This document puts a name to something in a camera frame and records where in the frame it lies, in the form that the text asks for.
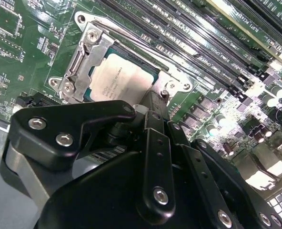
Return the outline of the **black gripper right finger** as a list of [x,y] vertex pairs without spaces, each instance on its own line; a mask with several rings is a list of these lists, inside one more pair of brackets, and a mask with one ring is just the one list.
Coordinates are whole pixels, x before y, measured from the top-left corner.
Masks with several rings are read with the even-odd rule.
[[203,140],[190,143],[168,121],[171,145],[184,178],[195,193],[196,219],[202,229],[282,229],[282,218],[214,149]]

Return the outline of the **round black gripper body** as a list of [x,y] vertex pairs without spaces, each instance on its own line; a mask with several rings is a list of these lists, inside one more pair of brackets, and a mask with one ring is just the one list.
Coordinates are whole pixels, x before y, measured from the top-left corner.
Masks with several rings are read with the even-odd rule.
[[[176,209],[163,229],[211,228],[183,169],[172,167]],[[40,229],[151,229],[137,212],[142,156],[129,153],[59,188],[46,202]]]

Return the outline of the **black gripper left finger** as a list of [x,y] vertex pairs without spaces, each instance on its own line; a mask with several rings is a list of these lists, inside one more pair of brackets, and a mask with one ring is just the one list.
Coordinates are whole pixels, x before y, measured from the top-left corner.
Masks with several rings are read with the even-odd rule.
[[11,119],[3,160],[40,208],[64,185],[120,156],[142,156],[142,218],[176,209],[166,97],[24,108]]

